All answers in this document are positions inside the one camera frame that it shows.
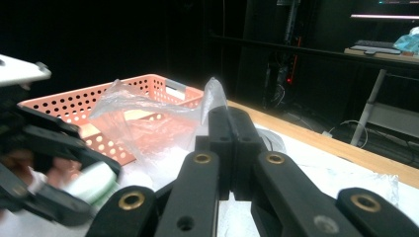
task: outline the pink basket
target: pink basket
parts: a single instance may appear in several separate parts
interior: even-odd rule
[[[125,84],[139,88],[147,93],[152,100],[181,105],[189,108],[196,107],[203,98],[204,92],[187,87],[170,79],[147,74],[122,80]],[[102,154],[117,160],[121,165],[133,161],[135,158],[112,140],[104,136],[88,121],[90,111],[112,83],[101,84],[84,89],[59,93],[51,96],[36,98],[21,102],[20,105],[35,109],[48,115],[80,126],[80,135],[86,144]]]

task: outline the perforated basket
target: perforated basket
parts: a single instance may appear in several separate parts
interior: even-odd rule
[[[122,80],[125,84],[139,88],[155,101],[196,107],[203,98],[204,92],[185,86],[155,74],[147,74]],[[86,144],[104,155],[124,165],[135,158],[104,136],[95,126],[89,123],[88,116],[95,103],[112,83],[101,84],[84,89],[68,91],[21,102],[20,105],[35,109],[48,115],[80,126],[80,135]]]

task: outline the orange plastic basket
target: orange plastic basket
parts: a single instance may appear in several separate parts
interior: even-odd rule
[[[204,92],[185,86],[170,79],[147,74],[122,80],[125,84],[139,88],[152,100],[196,107],[203,98]],[[90,111],[112,83],[101,84],[84,89],[68,91],[21,102],[20,105],[35,109],[48,115],[80,126],[80,135],[86,144],[106,156],[117,160],[121,165],[135,158],[104,136],[88,121]]]

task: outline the table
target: table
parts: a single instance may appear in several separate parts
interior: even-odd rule
[[[345,53],[364,55],[362,50],[353,50],[350,48],[345,49]],[[374,55],[365,55],[400,61],[417,62],[419,68],[419,58],[413,56],[395,55],[389,53],[376,53]],[[383,105],[376,103],[377,94],[379,88],[384,80],[386,69],[381,69],[377,76],[376,82],[371,91],[370,97],[368,98],[364,107],[363,113],[355,130],[354,136],[352,137],[351,144],[357,145],[363,130],[367,122],[374,123],[379,126],[387,127],[404,134],[419,137],[419,114],[406,111],[403,109]]]
[[[243,105],[234,102],[228,102],[228,104],[247,112],[256,125],[280,135],[287,146],[288,154],[298,165],[302,163],[321,165],[335,171],[349,168],[356,174],[369,174],[371,170],[380,174],[398,175],[401,182],[398,187],[399,208],[419,225],[418,170]],[[137,165],[136,162],[132,162],[124,166],[122,176],[124,185],[150,187],[151,179],[139,172]],[[322,181],[317,179],[316,174],[309,178],[314,184],[321,186]],[[218,216],[218,236],[255,236],[257,230],[249,210],[249,202],[222,201]],[[9,213],[6,217],[5,220],[0,221],[0,233],[8,233],[9,236],[22,235],[22,231],[25,231],[25,236],[83,236],[88,228],[88,224],[77,228],[67,228],[30,213],[21,213],[20,216]]]

